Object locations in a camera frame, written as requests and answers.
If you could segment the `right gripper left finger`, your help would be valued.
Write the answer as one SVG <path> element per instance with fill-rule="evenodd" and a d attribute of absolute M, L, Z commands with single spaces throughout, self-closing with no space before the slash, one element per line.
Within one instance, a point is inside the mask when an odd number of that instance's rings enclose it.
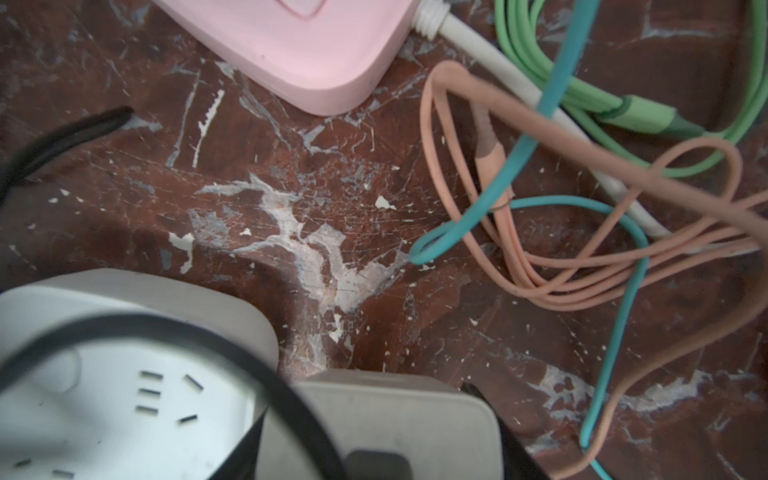
<path fill-rule="evenodd" d="M 209 480 L 238 480 L 253 477 L 266 414 L 262 414 Z"/>

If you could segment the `white charger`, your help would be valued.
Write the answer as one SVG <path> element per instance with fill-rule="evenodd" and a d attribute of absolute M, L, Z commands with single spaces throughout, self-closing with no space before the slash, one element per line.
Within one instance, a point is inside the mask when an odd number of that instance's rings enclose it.
<path fill-rule="evenodd" d="M 434 378 L 327 370 L 293 383 L 351 470 L 383 479 L 501 479 L 498 421 Z"/>

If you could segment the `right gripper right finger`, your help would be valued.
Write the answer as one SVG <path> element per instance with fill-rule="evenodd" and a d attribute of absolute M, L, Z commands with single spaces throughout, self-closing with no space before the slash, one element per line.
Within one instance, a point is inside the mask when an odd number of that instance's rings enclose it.
<path fill-rule="evenodd" d="M 496 417 L 502 444 L 504 480 L 549 480 L 542 467 L 529 455 L 522 443 L 497 414 L 491 403 L 474 384 L 463 382 L 460 390 L 483 401 Z"/>

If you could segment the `white power strip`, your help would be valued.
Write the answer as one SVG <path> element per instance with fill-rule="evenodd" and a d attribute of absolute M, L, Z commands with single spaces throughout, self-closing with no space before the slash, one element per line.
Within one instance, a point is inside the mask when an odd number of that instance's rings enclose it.
<path fill-rule="evenodd" d="M 57 276 L 1 296 L 1 353 L 82 318 L 155 314 L 278 363 L 271 322 L 236 297 L 116 269 Z M 223 366 L 145 340 L 68 348 L 1 396 L 5 479 L 206 479 L 263 406 Z"/>

